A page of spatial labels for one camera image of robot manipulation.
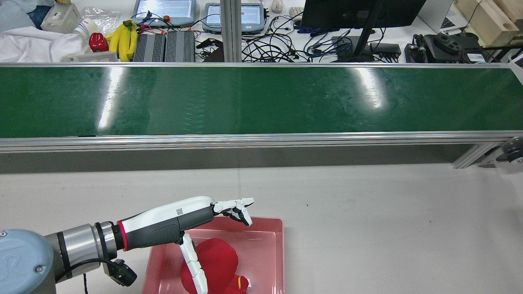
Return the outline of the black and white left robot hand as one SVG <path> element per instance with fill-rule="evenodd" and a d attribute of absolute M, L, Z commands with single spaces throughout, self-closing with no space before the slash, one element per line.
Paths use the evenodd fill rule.
<path fill-rule="evenodd" d="M 186 230 L 205 225 L 218 215 L 251 226 L 253 221 L 247 207 L 254 202 L 254 198 L 216 201 L 208 196 L 195 196 L 141 212 L 113 225 L 116 249 L 129 251 L 175 243 L 181 247 L 197 293 L 207 294 L 207 275 Z"/>

